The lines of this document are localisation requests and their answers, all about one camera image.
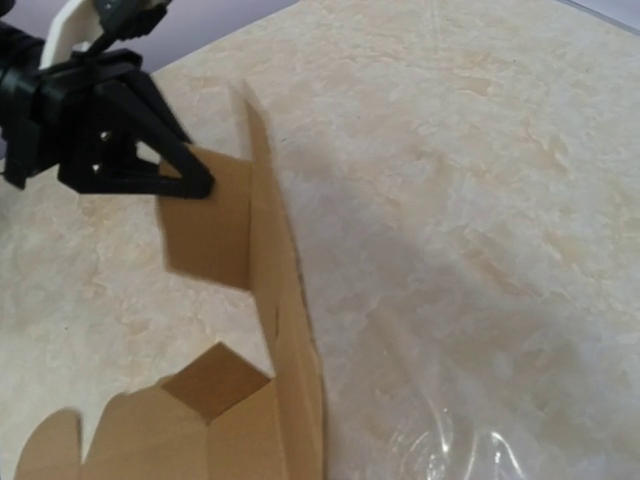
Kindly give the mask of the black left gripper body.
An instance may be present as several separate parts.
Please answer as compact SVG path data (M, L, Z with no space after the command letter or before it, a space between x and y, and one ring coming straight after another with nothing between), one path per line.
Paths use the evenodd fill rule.
M7 143L4 179L23 189L28 179L60 167L73 190L96 190L100 172L94 90L99 63L74 55L41 70L39 47L1 49L1 127Z

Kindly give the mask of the brown cardboard box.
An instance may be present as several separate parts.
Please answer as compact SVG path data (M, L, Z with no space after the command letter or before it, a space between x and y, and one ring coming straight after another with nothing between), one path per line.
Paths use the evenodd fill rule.
M255 94L205 200L1 198L1 424L12 479L321 479L324 392Z

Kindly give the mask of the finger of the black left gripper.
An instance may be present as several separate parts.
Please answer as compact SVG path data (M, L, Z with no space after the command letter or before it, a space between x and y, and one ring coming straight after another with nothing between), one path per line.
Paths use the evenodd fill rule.
M100 74L94 90L98 133L110 136L97 148L134 145L139 158L159 165L162 174L175 176L177 172L161 159L160 152L178 144L189 149L190 138L149 74L141 69L141 57L119 50L93 59L99 63Z
M136 147L96 148L60 164L58 180L80 194L151 195L205 199L210 195L209 170L183 144L160 152L177 174L138 157Z

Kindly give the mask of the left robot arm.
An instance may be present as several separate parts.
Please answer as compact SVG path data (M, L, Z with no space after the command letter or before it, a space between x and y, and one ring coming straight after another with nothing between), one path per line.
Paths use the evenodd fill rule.
M43 40L1 26L2 176L23 189L57 168L79 194L205 199L214 186L142 58L101 53L40 69Z

